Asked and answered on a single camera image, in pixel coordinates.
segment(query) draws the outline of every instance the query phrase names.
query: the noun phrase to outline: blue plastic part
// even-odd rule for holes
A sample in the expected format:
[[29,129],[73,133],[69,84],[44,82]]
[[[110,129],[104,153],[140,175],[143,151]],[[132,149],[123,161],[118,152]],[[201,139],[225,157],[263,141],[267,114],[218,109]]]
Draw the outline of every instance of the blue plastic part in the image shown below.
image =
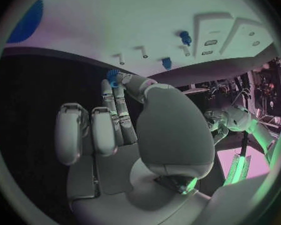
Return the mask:
[[190,35],[187,31],[182,31],[179,36],[180,36],[180,38],[182,40],[182,43],[184,45],[187,45],[187,46],[191,45],[192,39],[191,39],[191,37],[190,37]]
[[162,59],[162,65],[166,70],[171,70],[172,68],[172,61],[169,57]]
[[118,69],[109,70],[106,74],[107,80],[112,88],[117,88],[119,86],[117,82],[117,74],[120,72]]
[[39,26],[43,16],[43,0],[37,0],[13,29],[7,43],[19,43],[29,38]]

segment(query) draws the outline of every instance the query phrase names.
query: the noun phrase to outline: blue object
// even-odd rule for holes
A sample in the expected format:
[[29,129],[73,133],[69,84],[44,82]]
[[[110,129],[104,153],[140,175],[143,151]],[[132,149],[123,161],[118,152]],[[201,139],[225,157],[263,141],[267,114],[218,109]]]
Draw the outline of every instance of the blue object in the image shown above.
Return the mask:
[[112,88],[117,88],[119,86],[119,84],[117,82],[117,74],[119,72],[120,72],[120,70],[118,70],[118,69],[109,70],[107,72],[106,77]]
[[182,40],[182,43],[184,45],[187,45],[187,46],[191,45],[192,39],[191,39],[191,37],[190,37],[190,35],[187,31],[182,31],[179,36],[180,36],[180,38]]
[[43,0],[37,0],[13,29],[7,43],[19,43],[29,38],[39,26],[43,16]]
[[171,70],[172,68],[172,61],[169,57],[162,59],[162,65],[166,70]]

